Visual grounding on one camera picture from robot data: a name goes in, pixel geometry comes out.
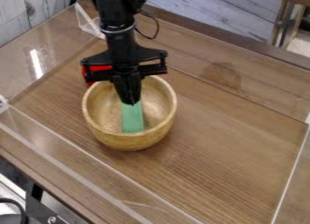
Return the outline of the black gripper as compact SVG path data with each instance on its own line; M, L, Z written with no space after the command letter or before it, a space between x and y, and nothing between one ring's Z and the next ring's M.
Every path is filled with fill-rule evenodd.
M167 52L145 48L136 43L133 30L107 34L108 49L85 57L80 65L109 65L112 67L112 83L120 100L125 104L136 104L140 100L141 77L167 73ZM127 78L131 72L139 72Z

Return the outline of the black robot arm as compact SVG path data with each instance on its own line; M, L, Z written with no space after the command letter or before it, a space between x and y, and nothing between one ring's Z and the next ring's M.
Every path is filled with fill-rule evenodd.
M136 42L135 15L145 0L92 0L99 14L99 31L105 35L107 50L80 61L87 83L109 81L123 103L140 101L141 80L167 73L167 52Z

